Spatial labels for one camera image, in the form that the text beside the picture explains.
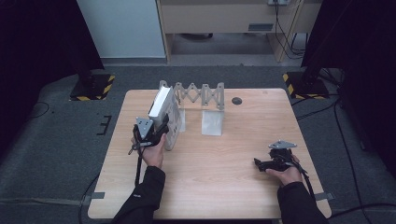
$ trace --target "gray carpet floor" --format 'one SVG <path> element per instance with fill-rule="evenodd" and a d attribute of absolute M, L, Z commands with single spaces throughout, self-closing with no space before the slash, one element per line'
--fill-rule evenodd
<path fill-rule="evenodd" d="M 78 76 L 63 78 L 40 92 L 31 117 L 26 121 L 12 150 L 0 167 L 0 223 L 79 223 L 78 205 L 5 202 L 4 199 L 67 199 L 79 202 L 85 190 L 99 174 L 108 144 L 117 122 L 123 96 L 132 89 L 158 89 L 159 81 L 185 86 L 209 84 L 225 88 L 282 88 L 282 75 L 299 71 L 298 67 L 265 66 L 125 66 L 107 67 L 115 80 L 105 100 L 69 101 Z M 330 93 L 333 84 L 325 82 Z M 337 96 L 325 100 L 305 100 L 293 106 L 296 118 L 334 103 Z M 290 103 L 299 100 L 290 99 Z M 346 145 L 353 161 L 363 204 L 396 203 L 396 180 L 386 171 L 374 152 L 362 151 L 347 114 L 336 107 Z M 107 132 L 101 123 L 111 116 Z M 330 201 L 334 214 L 359 206 L 351 166 L 333 107 L 299 119 L 325 191 L 335 196 Z M 88 189 L 94 190 L 95 182 Z M 87 216 L 82 206 L 82 223 L 104 223 Z M 396 223 L 394 207 L 365 209 L 372 223 Z M 330 219 L 331 223 L 369 223 L 361 210 Z"/>

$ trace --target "gripper camera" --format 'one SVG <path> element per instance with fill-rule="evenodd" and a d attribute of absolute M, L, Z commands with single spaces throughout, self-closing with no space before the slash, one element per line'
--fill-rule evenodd
<path fill-rule="evenodd" d="M 154 121 L 152 119 L 136 118 L 136 124 L 133 129 L 134 143 L 128 154 L 131 154 L 134 150 L 137 150 L 140 154 L 141 147 L 157 146 L 163 133 L 169 132 L 168 121 L 169 117 L 166 114 L 163 118 L 163 124 L 157 130 L 154 130 Z"/>
<path fill-rule="evenodd" d="M 260 161 L 254 158 L 254 163 L 261 172 L 265 172 L 266 169 L 273 169 L 283 172 L 289 167 L 298 164 L 291 156 L 290 149 L 291 147 L 297 147 L 296 144 L 279 140 L 268 147 L 271 148 L 269 153 L 272 159 L 271 161 Z"/>

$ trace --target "electrical outlet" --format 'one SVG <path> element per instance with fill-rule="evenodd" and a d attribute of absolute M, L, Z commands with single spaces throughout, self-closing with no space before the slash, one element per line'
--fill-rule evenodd
<path fill-rule="evenodd" d="M 268 0 L 269 6 L 274 6 L 278 4 L 279 6 L 287 6 L 290 3 L 290 0 Z"/>

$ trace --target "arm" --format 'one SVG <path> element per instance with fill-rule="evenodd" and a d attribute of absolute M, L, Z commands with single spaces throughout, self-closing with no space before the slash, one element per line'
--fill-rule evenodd
<path fill-rule="evenodd" d="M 294 155 L 292 156 L 296 162 L 299 162 Z M 303 178 L 297 168 L 290 167 L 284 172 L 267 169 L 265 172 L 278 177 L 282 182 L 282 187 L 277 191 L 277 199 L 283 223 L 329 223 L 306 190 Z"/>
<path fill-rule="evenodd" d="M 143 182 L 139 184 L 120 211 L 114 216 L 112 224 L 151 223 L 154 211 L 160 208 L 165 173 L 163 165 L 163 145 L 165 134 L 161 142 L 155 147 L 147 147 L 143 152 L 143 160 L 148 165 Z"/>

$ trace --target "white cabinet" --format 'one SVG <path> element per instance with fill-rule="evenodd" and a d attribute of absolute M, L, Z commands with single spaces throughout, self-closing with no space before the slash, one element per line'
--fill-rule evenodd
<path fill-rule="evenodd" d="M 103 59 L 165 58 L 154 0 L 78 0 Z"/>

